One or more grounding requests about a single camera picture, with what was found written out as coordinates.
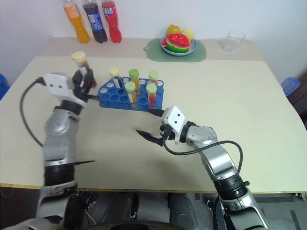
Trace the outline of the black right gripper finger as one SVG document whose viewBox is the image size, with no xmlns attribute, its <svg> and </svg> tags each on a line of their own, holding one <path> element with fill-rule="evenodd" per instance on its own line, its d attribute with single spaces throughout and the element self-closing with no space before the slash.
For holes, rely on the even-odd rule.
<svg viewBox="0 0 307 230">
<path fill-rule="evenodd" d="M 144 139 L 146 139 L 149 142 L 155 143 L 157 145 L 163 145 L 163 139 L 162 138 L 155 138 L 150 133 L 147 133 L 145 131 L 136 131 L 138 134 L 140 134 Z"/>
<path fill-rule="evenodd" d="M 148 109 L 148 113 L 153 114 L 154 116 L 162 117 L 165 110 L 162 109 Z"/>
</svg>

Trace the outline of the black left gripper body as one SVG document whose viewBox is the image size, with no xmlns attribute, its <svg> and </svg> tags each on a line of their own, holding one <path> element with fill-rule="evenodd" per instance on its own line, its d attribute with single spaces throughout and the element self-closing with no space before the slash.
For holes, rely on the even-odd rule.
<svg viewBox="0 0 307 230">
<path fill-rule="evenodd" d="M 73 93 L 78 99 L 80 99 L 82 101 L 88 101 L 88 99 L 86 97 L 87 94 L 83 94 L 83 87 L 80 86 L 81 80 L 82 80 L 82 76 L 81 76 L 80 71 L 78 70 L 78 71 L 75 72 L 75 74 L 72 78 L 72 82 L 73 82 L 73 85 L 74 85 Z"/>
</svg>

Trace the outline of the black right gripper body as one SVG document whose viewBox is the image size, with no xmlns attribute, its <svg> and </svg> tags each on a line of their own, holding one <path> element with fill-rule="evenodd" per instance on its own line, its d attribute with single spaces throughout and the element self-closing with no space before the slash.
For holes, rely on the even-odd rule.
<svg viewBox="0 0 307 230">
<path fill-rule="evenodd" d="M 158 140 L 159 146 L 163 147 L 166 140 L 175 139 L 175 133 L 170 125 L 161 125 L 160 131 L 161 138 Z"/>
</svg>

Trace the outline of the cream-capped dark liquid test tube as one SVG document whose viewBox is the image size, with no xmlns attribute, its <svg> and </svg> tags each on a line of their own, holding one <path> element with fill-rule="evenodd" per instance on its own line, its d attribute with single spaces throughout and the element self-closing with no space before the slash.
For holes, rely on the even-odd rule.
<svg viewBox="0 0 307 230">
<path fill-rule="evenodd" d="M 119 76 L 119 69 L 117 67 L 112 67 L 109 69 L 109 75 L 112 77 L 113 83 L 116 88 L 120 89 L 122 88 L 122 80 Z"/>
<path fill-rule="evenodd" d="M 83 51 L 77 51 L 71 54 L 72 60 L 75 62 L 75 64 L 78 66 L 79 71 L 82 76 L 81 84 L 80 86 L 83 87 L 86 80 L 86 75 L 92 70 L 89 67 L 86 53 Z"/>
</svg>

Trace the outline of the blue test tube rack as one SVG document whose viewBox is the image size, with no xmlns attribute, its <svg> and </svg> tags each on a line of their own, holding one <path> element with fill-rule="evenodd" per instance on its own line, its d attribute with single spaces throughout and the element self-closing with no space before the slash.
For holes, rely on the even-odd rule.
<svg viewBox="0 0 307 230">
<path fill-rule="evenodd" d="M 137 94 L 137 106 L 131 106 L 129 96 L 125 87 L 117 88 L 112 79 L 102 85 L 98 92 L 98 98 L 100 101 L 100 107 L 123 109 L 123 110 L 135 110 L 135 111 L 147 111 L 149 109 L 161 109 L 163 105 L 164 96 L 164 82 L 158 81 L 157 92 L 156 92 L 156 103 L 154 105 L 149 104 L 148 95 L 146 91 L 146 85 L 149 83 L 149 79 L 139 79 L 140 89 L 136 92 Z"/>
</svg>

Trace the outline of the green-capped red liquid test tube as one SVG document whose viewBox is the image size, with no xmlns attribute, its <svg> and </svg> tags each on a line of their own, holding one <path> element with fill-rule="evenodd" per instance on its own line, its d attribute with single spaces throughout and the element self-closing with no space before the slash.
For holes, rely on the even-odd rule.
<svg viewBox="0 0 307 230">
<path fill-rule="evenodd" d="M 159 78 L 159 73 L 156 70 L 151 70 L 149 71 L 149 81 L 148 83 L 151 84 L 155 84 L 156 87 L 158 87 L 158 78 Z"/>
<path fill-rule="evenodd" d="M 149 108 L 155 109 L 157 86 L 154 83 L 149 83 L 146 86 Z"/>
</svg>

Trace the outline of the green-capped orange liquid test tube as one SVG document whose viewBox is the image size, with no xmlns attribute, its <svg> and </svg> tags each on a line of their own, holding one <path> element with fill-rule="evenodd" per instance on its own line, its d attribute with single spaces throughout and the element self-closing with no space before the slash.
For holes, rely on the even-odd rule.
<svg viewBox="0 0 307 230">
<path fill-rule="evenodd" d="M 132 81 L 128 81 L 124 85 L 125 90 L 128 94 L 129 102 L 131 103 L 131 107 L 136 108 L 138 107 L 137 103 L 137 94 L 136 94 L 136 86 L 135 83 Z"/>
<path fill-rule="evenodd" d="M 136 88 L 136 94 L 140 95 L 140 83 L 139 83 L 139 71 L 137 69 L 129 70 L 130 81 L 134 82 Z"/>
</svg>

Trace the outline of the orange soda bottle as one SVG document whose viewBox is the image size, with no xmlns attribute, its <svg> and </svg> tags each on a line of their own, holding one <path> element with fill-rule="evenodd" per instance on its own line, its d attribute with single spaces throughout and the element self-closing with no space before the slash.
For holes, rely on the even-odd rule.
<svg viewBox="0 0 307 230">
<path fill-rule="evenodd" d="M 62 0 L 63 9 L 75 29 L 77 39 L 81 44 L 90 42 L 90 37 L 83 25 L 82 17 L 75 0 Z"/>
</svg>

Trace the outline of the dark cola bottle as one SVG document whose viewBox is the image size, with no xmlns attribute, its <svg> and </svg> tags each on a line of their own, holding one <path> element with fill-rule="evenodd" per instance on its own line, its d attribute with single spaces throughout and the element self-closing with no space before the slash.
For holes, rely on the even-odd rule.
<svg viewBox="0 0 307 230">
<path fill-rule="evenodd" d="M 83 9 L 90 23 L 94 39 L 98 43 L 107 41 L 107 35 L 95 0 L 82 0 Z"/>
</svg>

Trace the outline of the red soda bottle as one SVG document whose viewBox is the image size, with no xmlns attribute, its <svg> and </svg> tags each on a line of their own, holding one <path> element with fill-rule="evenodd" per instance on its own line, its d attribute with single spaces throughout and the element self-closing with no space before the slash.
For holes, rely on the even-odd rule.
<svg viewBox="0 0 307 230">
<path fill-rule="evenodd" d="M 118 14 L 114 0 L 102 0 L 105 19 L 109 25 L 110 38 L 113 43 L 120 43 L 122 35 L 118 27 Z"/>
</svg>

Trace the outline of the green placemat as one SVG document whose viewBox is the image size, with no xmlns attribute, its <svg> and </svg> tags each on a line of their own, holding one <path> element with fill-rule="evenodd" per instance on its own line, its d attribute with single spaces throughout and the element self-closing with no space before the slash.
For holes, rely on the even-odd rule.
<svg viewBox="0 0 307 230">
<path fill-rule="evenodd" d="M 156 62 L 201 62 L 206 59 L 207 52 L 204 44 L 197 40 L 198 46 L 196 50 L 186 56 L 173 56 L 166 53 L 160 46 L 161 38 L 155 38 L 148 42 L 143 48 L 147 57 Z"/>
</svg>

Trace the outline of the toy watermelon slice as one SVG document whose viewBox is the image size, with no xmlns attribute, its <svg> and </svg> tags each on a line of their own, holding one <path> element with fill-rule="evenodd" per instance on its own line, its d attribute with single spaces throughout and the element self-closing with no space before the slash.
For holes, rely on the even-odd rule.
<svg viewBox="0 0 307 230">
<path fill-rule="evenodd" d="M 187 53 L 190 50 L 189 38 L 180 33 L 170 34 L 165 38 L 167 50 L 175 53 Z"/>
</svg>

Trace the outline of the light blue plate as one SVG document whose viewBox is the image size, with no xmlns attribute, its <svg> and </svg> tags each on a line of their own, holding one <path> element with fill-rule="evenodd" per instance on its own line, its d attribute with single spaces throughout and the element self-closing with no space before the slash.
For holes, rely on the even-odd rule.
<svg viewBox="0 0 307 230">
<path fill-rule="evenodd" d="M 166 36 L 164 36 L 163 38 L 161 38 L 159 44 L 160 44 L 161 48 L 162 48 L 166 53 L 168 53 L 168 54 L 170 54 L 170 55 L 173 55 L 173 56 L 186 56 L 186 55 L 189 55 L 189 54 L 193 53 L 193 52 L 196 50 L 197 46 L 198 46 L 198 42 L 197 42 L 197 40 L 195 39 L 193 42 L 191 42 L 190 50 L 189 50 L 188 52 L 185 52 L 185 53 L 176 53 L 176 52 L 169 51 L 169 50 L 166 48 L 166 46 L 164 45 L 165 39 L 166 39 Z"/>
</svg>

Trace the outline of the blue plastic crate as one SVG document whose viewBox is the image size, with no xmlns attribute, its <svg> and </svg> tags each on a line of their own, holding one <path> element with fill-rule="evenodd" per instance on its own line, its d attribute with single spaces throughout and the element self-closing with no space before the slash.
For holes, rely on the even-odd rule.
<svg viewBox="0 0 307 230">
<path fill-rule="evenodd" d="M 9 88 L 10 87 L 7 84 L 6 78 L 2 74 L 0 74 L 0 100 L 4 97 Z"/>
</svg>

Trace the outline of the orange-yellow toy fruit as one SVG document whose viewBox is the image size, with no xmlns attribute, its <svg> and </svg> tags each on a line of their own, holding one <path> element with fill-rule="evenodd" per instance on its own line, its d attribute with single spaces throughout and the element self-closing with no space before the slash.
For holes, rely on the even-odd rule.
<svg viewBox="0 0 307 230">
<path fill-rule="evenodd" d="M 176 26 L 174 24 L 169 25 L 168 29 L 167 29 L 167 35 L 171 35 L 171 34 L 176 34 L 176 33 L 180 33 L 181 29 L 179 26 Z"/>
</svg>

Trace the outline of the pale yellow toy fruit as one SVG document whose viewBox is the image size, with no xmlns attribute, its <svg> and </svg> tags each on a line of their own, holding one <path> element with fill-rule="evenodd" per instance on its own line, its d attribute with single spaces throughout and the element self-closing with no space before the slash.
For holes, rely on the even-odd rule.
<svg viewBox="0 0 307 230">
<path fill-rule="evenodd" d="M 185 35 L 189 39 L 190 42 L 194 41 L 194 32 L 193 32 L 192 29 L 184 28 L 184 29 L 181 30 L 180 33 Z"/>
</svg>

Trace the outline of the clear glass cup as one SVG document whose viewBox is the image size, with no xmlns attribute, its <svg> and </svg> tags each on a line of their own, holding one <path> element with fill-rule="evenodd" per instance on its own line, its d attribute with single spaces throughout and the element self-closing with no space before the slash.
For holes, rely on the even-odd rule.
<svg viewBox="0 0 307 230">
<path fill-rule="evenodd" d="M 236 51 L 245 40 L 245 34 L 241 31 L 229 31 L 223 45 L 225 52 Z"/>
</svg>

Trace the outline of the blue plastic stool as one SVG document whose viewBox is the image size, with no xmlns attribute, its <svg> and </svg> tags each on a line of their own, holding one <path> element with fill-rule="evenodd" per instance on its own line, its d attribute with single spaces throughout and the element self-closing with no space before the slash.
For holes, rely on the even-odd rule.
<svg viewBox="0 0 307 230">
<path fill-rule="evenodd" d="M 285 96 L 292 94 L 300 85 L 301 81 L 295 77 L 288 77 L 281 83 Z"/>
</svg>

